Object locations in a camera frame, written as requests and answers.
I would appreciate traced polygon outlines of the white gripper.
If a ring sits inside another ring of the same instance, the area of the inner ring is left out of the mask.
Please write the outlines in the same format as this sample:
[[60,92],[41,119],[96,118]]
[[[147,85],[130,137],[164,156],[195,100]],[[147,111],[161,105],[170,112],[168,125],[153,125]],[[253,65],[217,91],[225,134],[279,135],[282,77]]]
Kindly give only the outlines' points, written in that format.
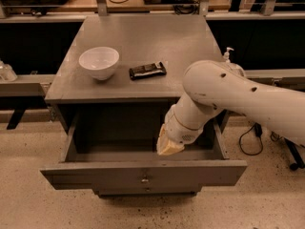
[[183,144],[192,144],[202,134],[204,115],[197,107],[171,106],[165,116],[156,143],[160,156],[170,156],[184,150]]

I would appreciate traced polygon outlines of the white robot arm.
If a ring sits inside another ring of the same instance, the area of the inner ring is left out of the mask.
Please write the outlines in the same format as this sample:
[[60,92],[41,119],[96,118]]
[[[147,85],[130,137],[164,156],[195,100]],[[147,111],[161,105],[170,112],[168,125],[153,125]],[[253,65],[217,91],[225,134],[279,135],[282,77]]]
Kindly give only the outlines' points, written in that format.
[[184,93],[166,113],[157,153],[168,156],[194,143],[203,127],[224,110],[305,145],[305,93],[260,84],[243,75],[241,67],[201,60],[184,72]]

